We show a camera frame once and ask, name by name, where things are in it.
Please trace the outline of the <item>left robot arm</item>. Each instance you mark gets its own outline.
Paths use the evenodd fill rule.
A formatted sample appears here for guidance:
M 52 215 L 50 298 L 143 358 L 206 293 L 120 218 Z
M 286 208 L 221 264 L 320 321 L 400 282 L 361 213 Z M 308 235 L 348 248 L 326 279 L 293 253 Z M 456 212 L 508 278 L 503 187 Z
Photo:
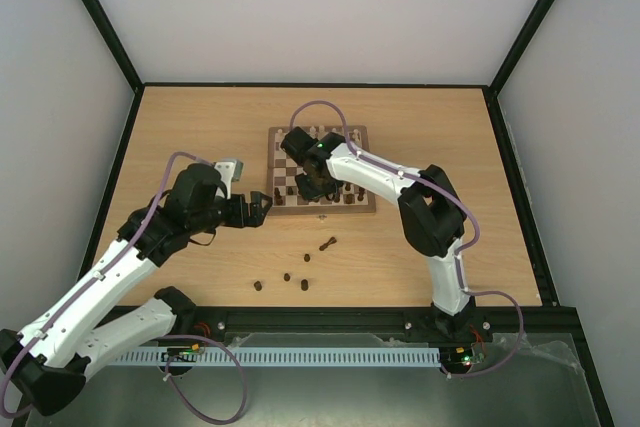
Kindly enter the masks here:
M 147 206 L 132 212 L 100 260 L 53 307 L 18 331 L 2 330 L 4 384 L 14 384 L 31 408 L 49 416 L 125 352 L 190 333 L 196 306 L 173 286 L 113 321 L 105 317 L 195 236 L 264 223 L 273 200 L 258 191 L 233 193 L 241 170 L 236 160 L 193 163 L 171 188 L 160 187 Z

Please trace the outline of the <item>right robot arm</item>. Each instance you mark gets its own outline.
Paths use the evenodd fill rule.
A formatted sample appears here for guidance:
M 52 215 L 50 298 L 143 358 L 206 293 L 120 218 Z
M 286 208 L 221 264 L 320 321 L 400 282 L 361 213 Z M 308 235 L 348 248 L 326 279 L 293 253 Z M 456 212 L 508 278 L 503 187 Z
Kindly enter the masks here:
M 470 328 L 471 316 L 465 309 L 470 295 L 460 256 L 467 213 L 441 168 L 404 167 L 339 133 L 317 140 L 300 127 L 284 136 L 280 148 L 302 169 L 296 186 L 307 201 L 333 198 L 350 183 L 395 205 L 405 239 L 427 259 L 438 331 L 455 339 Z

